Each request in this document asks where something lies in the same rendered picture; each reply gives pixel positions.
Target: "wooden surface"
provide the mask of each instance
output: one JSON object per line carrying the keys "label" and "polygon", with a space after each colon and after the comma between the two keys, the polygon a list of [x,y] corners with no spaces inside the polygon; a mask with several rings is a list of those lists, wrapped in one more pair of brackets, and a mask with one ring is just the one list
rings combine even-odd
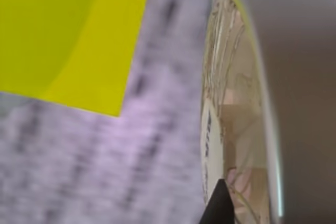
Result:
{"label": "wooden surface", "polygon": [[34,101],[0,120],[1,224],[195,224],[208,0],[148,0],[122,116]]}

